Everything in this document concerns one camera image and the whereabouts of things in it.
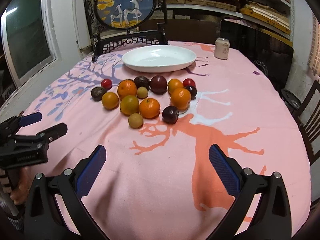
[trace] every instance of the blue gripper pad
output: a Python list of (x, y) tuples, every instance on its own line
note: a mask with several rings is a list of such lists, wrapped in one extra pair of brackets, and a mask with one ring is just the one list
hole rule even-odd
[(216, 145), (210, 147), (209, 159), (212, 166), (216, 170), (228, 194), (237, 198), (240, 194), (240, 180), (226, 158)]
[(90, 161), (77, 179), (76, 194), (78, 198), (87, 196), (107, 158), (106, 149), (100, 145), (90, 155)]
[(26, 116), (21, 117), (19, 121), (19, 125), (22, 127), (31, 125), (36, 122), (40, 122), (42, 119), (42, 114), (40, 112), (34, 113), (34, 114), (29, 114)]

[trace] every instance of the can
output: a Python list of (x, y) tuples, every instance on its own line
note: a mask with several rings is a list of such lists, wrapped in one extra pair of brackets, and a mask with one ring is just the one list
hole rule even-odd
[(217, 38), (214, 56), (219, 59), (228, 59), (230, 42), (225, 38)]

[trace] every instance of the table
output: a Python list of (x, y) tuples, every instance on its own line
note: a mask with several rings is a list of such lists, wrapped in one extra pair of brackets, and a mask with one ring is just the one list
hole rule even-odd
[[(158, 118), (134, 130), (119, 108), (107, 111), (91, 99), (91, 89), (103, 78), (112, 80), (111, 91), (116, 92), (121, 80), (141, 75), (121, 61), (137, 46), (102, 55), (96, 63), (89, 56), (48, 86), (25, 112), (40, 111), (43, 119), (21, 134), (36, 134), (58, 122), (68, 126), (68, 133), (50, 144), (48, 163), (28, 168), (30, 181), (38, 172), (52, 176), (73, 168), (102, 144), (106, 163), (82, 201), (109, 238), (206, 239), (234, 200), (209, 162), (209, 147), (217, 143), (242, 167), (282, 174), (296, 233), (309, 214), (310, 165), (298, 127), (271, 82), (237, 50), (230, 49), (224, 61), (213, 56), (214, 45), (170, 44), (198, 57), (184, 70), (163, 74), (167, 80), (192, 78), (198, 90), (175, 125)], [(161, 110), (170, 103), (167, 93), (150, 92), (149, 97), (160, 102)], [(249, 225), (257, 203), (258, 197), (239, 232)], [(76, 232), (65, 207), (61, 209)]]

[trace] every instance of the deer pattern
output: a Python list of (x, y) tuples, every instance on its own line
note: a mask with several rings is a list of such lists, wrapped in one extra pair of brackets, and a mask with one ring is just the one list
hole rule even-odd
[(118, 15), (115, 15), (115, 14), (112, 14), (111, 15), (111, 26), (114, 27), (114, 23), (113, 23), (113, 20), (115, 18), (119, 18), (119, 25), (122, 26), (122, 16), (123, 16), (123, 11), (121, 9), (121, 4), (119, 4), (117, 7), (117, 10), (118, 10)]
[(128, 21), (128, 14), (135, 14), (134, 19), (136, 19), (137, 23), (138, 23), (138, 18), (142, 15), (142, 13), (139, 11), (139, 3), (138, 1), (142, 1), (142, 0), (131, 0), (130, 2), (134, 4), (134, 9), (133, 10), (128, 10), (128, 9), (124, 9), (124, 21), (126, 25), (129, 25), (129, 21)]
[[(212, 167), (208, 150), (212, 144), (217, 143), (222, 151), (228, 156), (228, 148), (239, 149), (245, 153), (263, 155), (263, 149), (260, 151), (252, 151), (246, 147), (241, 146), (235, 141), (247, 137), (251, 134), (257, 133), (260, 128), (257, 127), (253, 131), (245, 133), (237, 133), (225, 135), (220, 130), (216, 129), (212, 125), (227, 120), (232, 116), (232, 112), (227, 113), (222, 118), (207, 119), (197, 113), (197, 106), (200, 100), (208, 100), (214, 104), (223, 104), (225, 106), (231, 105), (230, 102), (220, 102), (208, 97), (208, 95), (214, 95), (218, 93), (227, 93), (228, 89), (218, 92), (198, 92), (195, 100), (191, 101), (189, 110), (179, 116), (176, 124), (170, 125), (162, 122), (160, 118), (157, 118), (157, 123), (145, 123), (140, 130), (140, 134), (148, 133), (145, 137), (155, 137), (158, 135), (164, 135), (164, 139), (151, 145), (149, 147), (140, 146), (136, 141), (133, 141), (133, 147), (131, 150), (138, 150), (135, 155), (151, 152), (152, 150), (164, 146), (169, 140), (170, 136), (176, 136), (177, 132), (182, 132), (188, 136), (196, 139), (195, 154), (196, 161), (192, 175), (192, 195), (194, 200), (194, 206), (197, 210), (206, 211), (206, 208), (223, 207), (229, 209), (234, 201), (234, 197), (228, 195), (221, 180), (219, 179), (215, 169)], [(160, 131), (157, 126), (165, 125), (167, 129)]]

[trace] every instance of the white deer silhouette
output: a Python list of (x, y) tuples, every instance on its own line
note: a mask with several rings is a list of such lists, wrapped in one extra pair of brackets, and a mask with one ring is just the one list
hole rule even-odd
[(116, 8), (118, 9), (118, 15), (117, 15), (117, 16), (114, 15), (114, 14), (111, 15), (111, 26), (112, 26), (112, 27), (114, 27), (113, 20), (114, 20), (115, 18), (119, 18), (119, 24), (120, 24), (120, 26), (122, 26), (122, 15), (123, 15), (123, 11), (121, 10), (121, 4), (119, 4)]
[(127, 10), (127, 9), (124, 9), (124, 21), (125, 21), (125, 24), (126, 25), (129, 25), (129, 21), (128, 21), (128, 14), (135, 14), (136, 16), (134, 17), (134, 19), (136, 18), (137, 20), (137, 23), (138, 23), (138, 18), (142, 15), (142, 13), (139, 11), (139, 4), (138, 4), (138, 1), (141, 1), (141, 0), (131, 0), (130, 2), (132, 2), (134, 4), (134, 9), (131, 11), (131, 10)]
[(186, 111), (184, 114), (181, 114), (179, 117), (183, 117), (187, 114), (193, 114), (193, 118), (190, 120), (191, 124), (203, 124), (206, 126), (211, 126), (216, 122), (220, 122), (223, 120), (228, 119), (230, 116), (232, 116), (232, 112), (229, 112), (228, 114), (226, 114), (224, 117), (222, 118), (217, 118), (217, 119), (207, 119), (205, 117), (203, 117), (202, 115), (197, 113), (197, 106), (198, 106), (198, 102), (200, 101), (200, 99), (206, 99), (212, 103), (217, 103), (217, 104), (221, 104), (221, 105), (225, 105), (225, 106), (230, 106), (230, 102), (227, 103), (223, 103), (223, 102), (219, 102), (216, 101), (214, 99), (211, 99), (209, 97), (207, 97), (206, 95), (214, 95), (214, 94), (218, 94), (218, 93), (225, 93), (229, 91), (228, 89), (225, 89), (223, 91), (218, 91), (218, 92), (198, 92), (198, 94), (196, 95), (196, 99), (192, 100), (190, 102), (190, 107), (188, 109), (188, 111)]

